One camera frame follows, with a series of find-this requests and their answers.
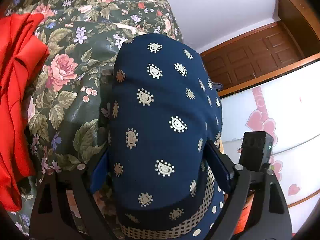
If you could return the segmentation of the navy patterned hoodie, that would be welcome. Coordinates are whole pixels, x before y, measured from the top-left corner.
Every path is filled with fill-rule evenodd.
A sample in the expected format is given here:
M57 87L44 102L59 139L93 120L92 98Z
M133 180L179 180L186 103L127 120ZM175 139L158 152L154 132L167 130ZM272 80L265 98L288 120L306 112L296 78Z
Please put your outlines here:
M200 55L161 34L125 42L114 65L108 149L92 175L111 178L127 239L204 239L223 192L204 156L222 106Z

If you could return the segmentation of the wooden door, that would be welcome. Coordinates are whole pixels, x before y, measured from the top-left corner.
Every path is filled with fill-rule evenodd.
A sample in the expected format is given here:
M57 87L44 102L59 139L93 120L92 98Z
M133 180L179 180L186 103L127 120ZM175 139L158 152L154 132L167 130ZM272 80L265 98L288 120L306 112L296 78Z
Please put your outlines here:
M290 31L278 21L223 42L201 54L225 97L284 75L319 57L319 37L310 27Z

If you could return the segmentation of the red folded garment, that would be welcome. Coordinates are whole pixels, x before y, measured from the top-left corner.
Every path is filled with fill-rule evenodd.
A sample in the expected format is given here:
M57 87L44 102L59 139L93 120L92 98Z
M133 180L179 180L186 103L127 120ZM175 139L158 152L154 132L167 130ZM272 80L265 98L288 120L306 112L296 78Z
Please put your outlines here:
M25 88L49 55L34 34L43 14L12 14L1 18L1 204L7 211L22 208L18 182L34 174L24 129Z

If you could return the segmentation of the floral quilt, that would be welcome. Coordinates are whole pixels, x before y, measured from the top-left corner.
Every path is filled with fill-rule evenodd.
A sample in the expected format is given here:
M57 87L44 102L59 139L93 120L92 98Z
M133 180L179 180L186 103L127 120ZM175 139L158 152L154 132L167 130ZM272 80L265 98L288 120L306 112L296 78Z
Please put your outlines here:
M182 41L168 0L13 0L7 14L41 13L35 35L49 56L26 90L28 151L36 174L19 184L22 208L9 216L25 236L48 173L91 173L108 147L112 75L118 51L138 35Z

